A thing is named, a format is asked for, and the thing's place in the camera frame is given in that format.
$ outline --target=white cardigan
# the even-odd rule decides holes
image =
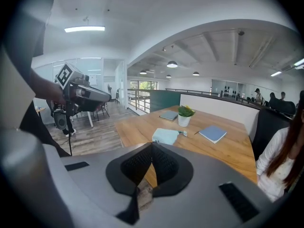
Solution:
[[[286,186],[283,180],[288,176],[294,160],[287,158],[270,177],[267,177],[264,172],[271,160],[282,149],[288,130],[289,128],[287,127],[277,131],[256,162],[256,173],[260,176],[257,185],[272,201],[284,195]]]

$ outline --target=potted plant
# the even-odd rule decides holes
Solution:
[[[180,106],[179,107],[179,126],[181,127],[187,127],[189,124],[189,121],[191,117],[195,114],[195,111],[193,111],[188,106]]]

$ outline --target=green panel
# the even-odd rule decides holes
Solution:
[[[168,90],[150,91],[150,112],[155,112],[174,105],[180,105],[181,93]]]

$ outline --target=gray notebook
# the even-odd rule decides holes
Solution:
[[[160,117],[173,121],[177,117],[177,115],[178,112],[166,111],[165,113],[161,114]]]

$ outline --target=white flower pot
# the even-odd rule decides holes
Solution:
[[[179,115],[179,126],[187,127],[190,122],[191,116],[181,116]]]

